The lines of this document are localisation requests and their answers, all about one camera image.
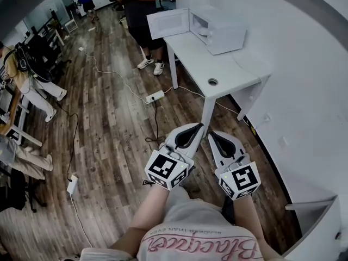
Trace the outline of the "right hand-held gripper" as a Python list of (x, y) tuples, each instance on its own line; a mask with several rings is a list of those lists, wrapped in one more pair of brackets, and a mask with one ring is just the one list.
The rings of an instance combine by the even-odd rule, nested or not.
[[(239, 139), (221, 131), (208, 134), (208, 141), (215, 161), (215, 175), (219, 186), (232, 200), (251, 195), (261, 185), (256, 163), (251, 162), (250, 156)], [(239, 158), (236, 162), (225, 167), (225, 158)]]

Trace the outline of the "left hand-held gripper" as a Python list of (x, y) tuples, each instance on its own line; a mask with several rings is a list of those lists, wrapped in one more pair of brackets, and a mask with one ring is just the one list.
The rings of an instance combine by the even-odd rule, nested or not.
[(161, 187), (172, 190), (188, 177), (194, 167), (193, 158), (204, 134), (202, 123), (189, 123), (171, 131), (154, 150), (145, 166), (148, 179)]

